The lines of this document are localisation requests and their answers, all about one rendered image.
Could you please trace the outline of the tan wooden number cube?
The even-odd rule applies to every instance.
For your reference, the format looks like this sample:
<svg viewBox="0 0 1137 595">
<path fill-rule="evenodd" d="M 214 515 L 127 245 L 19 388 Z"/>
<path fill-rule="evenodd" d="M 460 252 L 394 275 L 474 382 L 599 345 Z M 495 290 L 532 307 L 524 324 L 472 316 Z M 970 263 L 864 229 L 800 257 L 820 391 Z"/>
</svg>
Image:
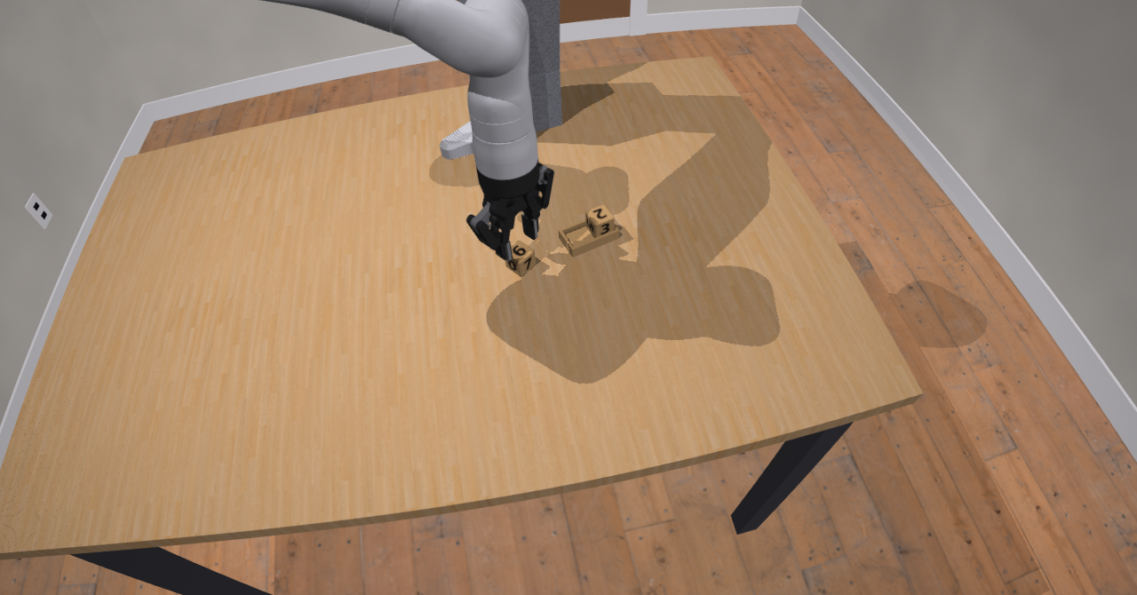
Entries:
<svg viewBox="0 0 1137 595">
<path fill-rule="evenodd" d="M 536 250 L 532 250 L 528 243 L 523 242 L 512 243 L 511 248 L 513 258 L 506 262 L 506 267 L 522 278 L 529 270 L 536 266 Z"/>
<path fill-rule="evenodd" d="M 615 216 L 609 213 L 608 207 L 605 205 L 586 210 L 586 228 L 588 228 L 594 238 L 609 234 L 609 232 L 614 231 L 614 224 Z"/>
</svg>

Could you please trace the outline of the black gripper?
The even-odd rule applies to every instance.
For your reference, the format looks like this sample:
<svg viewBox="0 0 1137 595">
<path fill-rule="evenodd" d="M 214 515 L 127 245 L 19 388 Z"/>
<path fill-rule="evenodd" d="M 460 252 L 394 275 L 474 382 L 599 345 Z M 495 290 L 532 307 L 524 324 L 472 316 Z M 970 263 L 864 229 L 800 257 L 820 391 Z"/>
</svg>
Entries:
<svg viewBox="0 0 1137 595">
<path fill-rule="evenodd" d="M 466 222 L 472 228 L 473 234 L 478 235 L 479 242 L 487 243 L 499 258 L 509 262 L 513 258 L 509 231 L 514 228 L 515 216 L 521 210 L 523 233 L 536 240 L 539 230 L 537 218 L 540 216 L 540 210 L 547 208 L 551 201 L 553 175 L 555 171 L 548 170 L 540 162 L 537 162 L 536 170 L 529 171 L 523 177 L 484 177 L 478 171 L 479 185 L 484 193 L 483 208 L 476 216 L 470 214 Z M 529 191 L 530 189 L 532 190 Z M 543 197 L 539 197 L 539 191 L 543 192 Z"/>
</svg>

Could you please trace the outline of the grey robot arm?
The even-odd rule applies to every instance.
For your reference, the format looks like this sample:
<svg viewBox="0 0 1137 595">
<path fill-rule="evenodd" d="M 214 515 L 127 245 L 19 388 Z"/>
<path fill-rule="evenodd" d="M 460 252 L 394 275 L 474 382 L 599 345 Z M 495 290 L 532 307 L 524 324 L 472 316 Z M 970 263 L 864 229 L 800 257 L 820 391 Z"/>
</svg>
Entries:
<svg viewBox="0 0 1137 595">
<path fill-rule="evenodd" d="M 442 157 L 474 155 L 478 171 L 491 179 L 523 177 L 536 170 L 529 17 L 522 0 L 262 1 L 300 5 L 381 28 L 466 73 L 471 122 L 441 141 Z"/>
</svg>

